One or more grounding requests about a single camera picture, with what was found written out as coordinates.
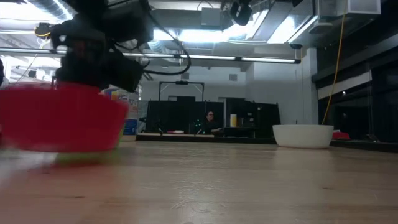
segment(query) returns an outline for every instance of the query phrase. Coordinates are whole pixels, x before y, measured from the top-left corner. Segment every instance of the table surface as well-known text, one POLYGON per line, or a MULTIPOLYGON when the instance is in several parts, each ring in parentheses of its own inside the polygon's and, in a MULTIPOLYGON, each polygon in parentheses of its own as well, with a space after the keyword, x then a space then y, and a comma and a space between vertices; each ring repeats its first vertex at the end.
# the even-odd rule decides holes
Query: table surface
POLYGON ((396 154, 130 142, 103 164, 58 157, 0 152, 1 223, 398 223, 396 154))

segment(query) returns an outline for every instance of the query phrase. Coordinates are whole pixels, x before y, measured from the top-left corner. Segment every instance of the metal frame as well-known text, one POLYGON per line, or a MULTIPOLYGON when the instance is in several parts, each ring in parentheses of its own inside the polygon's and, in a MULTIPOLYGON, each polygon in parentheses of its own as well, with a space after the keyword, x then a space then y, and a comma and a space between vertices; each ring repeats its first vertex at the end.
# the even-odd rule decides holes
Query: metal frame
MULTIPOLYGON (((160 81, 159 82, 159 101, 160 101, 160 96, 162 94, 162 92, 168 87, 168 85, 163 88, 162 90, 162 84, 163 83, 174 83, 176 84, 176 82, 171 82, 171 81, 160 81)), ((195 86, 195 84, 200 84, 201 85, 201 101, 203 102, 205 100, 205 83, 203 82, 188 82, 188 84, 193 84, 195 86)))

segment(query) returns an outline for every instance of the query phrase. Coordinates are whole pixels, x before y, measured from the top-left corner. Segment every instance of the red object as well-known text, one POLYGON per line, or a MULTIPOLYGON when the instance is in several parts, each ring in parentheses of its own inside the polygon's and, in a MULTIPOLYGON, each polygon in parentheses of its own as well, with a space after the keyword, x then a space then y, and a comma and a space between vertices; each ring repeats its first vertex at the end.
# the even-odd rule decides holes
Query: red object
POLYGON ((342 133, 339 131, 333 133, 333 139, 334 140, 351 140, 348 133, 342 133))
POLYGON ((4 142, 45 152, 95 152, 114 148, 128 107, 90 86, 22 85, 0 90, 4 142))

